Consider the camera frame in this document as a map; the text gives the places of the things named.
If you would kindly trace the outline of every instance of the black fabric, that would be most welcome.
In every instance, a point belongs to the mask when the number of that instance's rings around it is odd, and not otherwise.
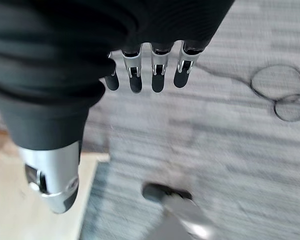
[[[209,42],[233,1],[0,0],[0,112],[13,140],[36,150],[80,140],[99,78],[115,70],[108,52]]]

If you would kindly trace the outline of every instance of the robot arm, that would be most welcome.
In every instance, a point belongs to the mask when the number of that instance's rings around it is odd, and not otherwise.
[[[89,108],[119,87],[122,50],[131,90],[142,89],[141,44],[152,43],[152,88],[164,87],[173,43],[184,40],[181,88],[234,0],[0,0],[0,113],[19,146],[29,186],[63,213],[79,187]]]

